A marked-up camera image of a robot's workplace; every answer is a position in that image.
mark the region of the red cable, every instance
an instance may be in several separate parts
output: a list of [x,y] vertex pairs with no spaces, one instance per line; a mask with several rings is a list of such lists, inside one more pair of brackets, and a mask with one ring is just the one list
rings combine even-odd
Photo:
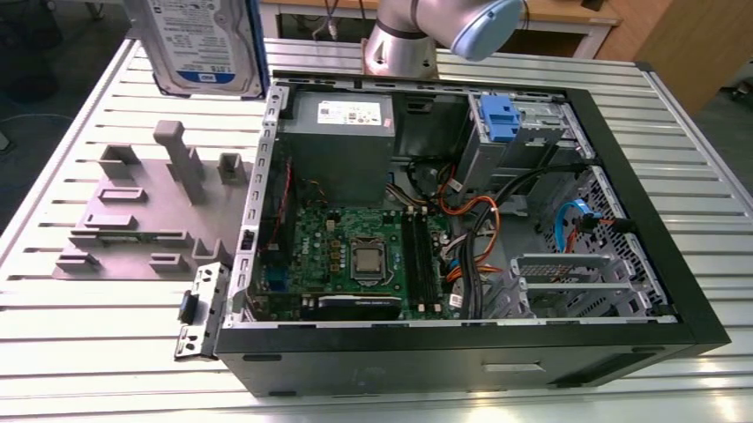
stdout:
[[286,161],[286,176],[285,176],[285,180],[284,180],[284,193],[281,194],[280,207],[277,208],[277,219],[273,222],[272,237],[266,241],[266,245],[264,245],[261,251],[265,251],[269,248],[269,245],[272,245],[273,239],[277,236],[277,231],[280,230],[280,223],[282,222],[284,206],[286,205],[286,193],[290,189],[290,179],[292,179],[292,166],[290,166],[290,161],[288,160]]

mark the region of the side panel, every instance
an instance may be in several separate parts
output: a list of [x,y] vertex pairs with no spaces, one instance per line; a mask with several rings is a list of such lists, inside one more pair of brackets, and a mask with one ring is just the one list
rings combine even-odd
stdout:
[[257,397],[521,390],[602,384],[676,351],[628,346],[222,354]]

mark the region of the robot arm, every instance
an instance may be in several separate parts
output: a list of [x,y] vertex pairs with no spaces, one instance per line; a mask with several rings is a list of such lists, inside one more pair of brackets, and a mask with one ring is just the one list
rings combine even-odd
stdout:
[[469,61],[496,51],[517,24],[521,0],[381,0],[364,49],[367,73],[436,76],[433,40]]

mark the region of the white slotted table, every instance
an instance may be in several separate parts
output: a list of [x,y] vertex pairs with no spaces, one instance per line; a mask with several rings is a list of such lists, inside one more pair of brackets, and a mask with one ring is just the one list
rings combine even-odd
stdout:
[[[274,69],[356,73],[360,47],[268,40]],[[683,252],[731,344],[595,389],[252,398],[221,362],[173,363],[186,280],[62,281],[50,273],[102,175],[105,145],[165,158],[158,119],[205,159],[250,161],[260,101],[160,96],[125,41],[0,238],[0,416],[80,421],[751,421],[753,202],[666,88],[630,63],[439,56],[445,79],[586,88]]]

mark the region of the hard drive label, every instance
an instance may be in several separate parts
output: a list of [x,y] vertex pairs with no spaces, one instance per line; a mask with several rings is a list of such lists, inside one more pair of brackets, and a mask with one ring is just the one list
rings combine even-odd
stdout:
[[152,0],[153,21],[177,74],[189,81],[226,84],[234,78],[230,41],[218,24],[220,0]]

